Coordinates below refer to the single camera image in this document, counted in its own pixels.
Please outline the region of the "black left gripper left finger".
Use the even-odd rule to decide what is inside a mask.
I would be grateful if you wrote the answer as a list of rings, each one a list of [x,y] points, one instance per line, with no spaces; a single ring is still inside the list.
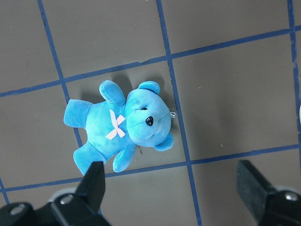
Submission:
[[[104,226],[106,220],[98,211],[105,193],[102,161],[93,162],[73,193],[58,196],[51,210],[60,226]]]

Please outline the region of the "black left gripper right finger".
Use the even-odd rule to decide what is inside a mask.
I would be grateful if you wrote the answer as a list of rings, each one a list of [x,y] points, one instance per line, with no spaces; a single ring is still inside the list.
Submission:
[[[237,192],[259,226],[299,226],[301,194],[273,186],[249,160],[239,160]]]

